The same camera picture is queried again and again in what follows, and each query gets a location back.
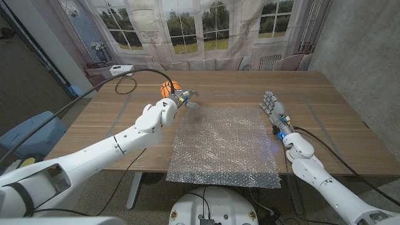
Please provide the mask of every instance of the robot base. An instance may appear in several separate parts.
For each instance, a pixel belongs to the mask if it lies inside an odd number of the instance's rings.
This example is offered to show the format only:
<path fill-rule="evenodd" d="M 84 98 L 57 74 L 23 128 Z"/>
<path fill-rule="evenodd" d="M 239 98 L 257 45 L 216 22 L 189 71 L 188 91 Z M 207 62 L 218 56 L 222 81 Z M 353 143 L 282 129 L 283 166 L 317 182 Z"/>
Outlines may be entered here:
<path fill-rule="evenodd" d="M 191 193 L 203 196 L 209 204 L 210 219 L 213 224 L 245 224 L 257 225 L 258 219 L 253 205 L 240 194 L 219 186 L 197 188 Z M 171 209 L 169 225 L 210 224 L 208 207 L 203 199 L 194 194 L 185 194 Z"/>

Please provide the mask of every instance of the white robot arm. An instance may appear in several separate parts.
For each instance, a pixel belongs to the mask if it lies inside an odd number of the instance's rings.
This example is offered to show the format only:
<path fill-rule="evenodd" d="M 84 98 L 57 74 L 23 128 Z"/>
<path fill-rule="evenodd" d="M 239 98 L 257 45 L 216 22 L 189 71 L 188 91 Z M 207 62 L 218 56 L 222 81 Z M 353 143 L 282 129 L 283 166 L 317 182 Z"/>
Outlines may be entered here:
<path fill-rule="evenodd" d="M 179 90 L 155 106 L 148 104 L 135 125 L 119 134 L 73 154 L 0 176 L 0 218 L 32 216 L 35 210 L 57 208 L 80 184 L 100 170 L 126 154 L 157 145 L 163 139 L 161 126 L 170 126 L 178 107 L 188 105 L 187 100 L 193 94 L 198 95 L 196 91 Z"/>
<path fill-rule="evenodd" d="M 264 103 L 266 106 L 260 103 L 260 107 L 274 125 L 274 135 L 290 148 L 286 157 L 292 162 L 295 175 L 317 189 L 347 224 L 400 223 L 398 213 L 368 205 L 326 172 L 322 162 L 314 155 L 313 146 L 301 134 L 294 132 L 282 103 L 272 92 L 266 92 Z"/>

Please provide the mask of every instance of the wooden table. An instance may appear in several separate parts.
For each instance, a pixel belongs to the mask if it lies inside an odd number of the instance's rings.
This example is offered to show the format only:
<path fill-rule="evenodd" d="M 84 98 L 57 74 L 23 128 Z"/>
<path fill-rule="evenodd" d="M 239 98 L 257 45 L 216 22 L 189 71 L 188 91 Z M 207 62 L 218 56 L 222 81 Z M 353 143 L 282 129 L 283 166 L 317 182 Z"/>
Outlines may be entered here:
<path fill-rule="evenodd" d="M 263 93 L 270 90 L 284 103 L 292 124 L 307 129 L 330 145 L 359 174 L 399 175 L 400 164 L 383 146 L 376 135 L 363 123 L 351 106 L 320 72 L 313 71 L 166 71 L 184 89 L 194 89 L 200 96 L 191 101 L 200 107 L 259 108 Z M 145 105 L 160 100 L 160 87 L 165 81 L 152 72 L 135 74 L 138 87 L 131 94 L 119 95 L 117 81 L 105 84 L 87 105 L 67 133 L 50 152 L 47 159 L 64 156 L 94 144 L 107 135 L 132 126 Z M 133 87 L 125 80 L 119 91 Z M 267 115 L 260 114 L 268 130 L 280 174 L 291 173 L 281 143 L 272 135 Z M 164 127 L 164 140 L 145 151 L 130 168 L 140 172 L 166 172 L 173 153 L 173 141 L 185 107 L 179 109 L 174 124 Z M 347 169 L 321 144 L 304 134 L 315 148 L 315 155 L 326 170 L 335 175 L 347 174 Z M 139 154 L 131 153 L 107 169 L 126 169 Z"/>

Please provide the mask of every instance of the basketball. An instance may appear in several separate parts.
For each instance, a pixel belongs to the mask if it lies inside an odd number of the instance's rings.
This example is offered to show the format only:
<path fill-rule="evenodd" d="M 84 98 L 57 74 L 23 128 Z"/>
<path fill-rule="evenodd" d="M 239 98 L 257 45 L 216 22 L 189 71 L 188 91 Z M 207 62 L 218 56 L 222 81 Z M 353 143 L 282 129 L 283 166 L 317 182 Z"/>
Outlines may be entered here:
<path fill-rule="evenodd" d="M 179 85 L 178 82 L 172 81 L 172 83 L 174 84 L 175 90 L 181 89 L 181 85 Z M 167 81 L 161 85 L 161 95 L 163 98 L 168 98 L 170 92 L 171 92 L 171 83 Z"/>

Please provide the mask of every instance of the silver bubble wrap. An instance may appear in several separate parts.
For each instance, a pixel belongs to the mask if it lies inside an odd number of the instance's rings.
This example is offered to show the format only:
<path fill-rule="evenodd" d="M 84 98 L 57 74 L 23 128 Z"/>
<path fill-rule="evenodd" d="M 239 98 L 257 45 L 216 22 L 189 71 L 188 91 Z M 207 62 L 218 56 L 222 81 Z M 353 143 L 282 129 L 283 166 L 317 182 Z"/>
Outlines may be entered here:
<path fill-rule="evenodd" d="M 188 110 L 176 132 L 166 180 L 280 188 L 259 112 L 253 107 Z"/>

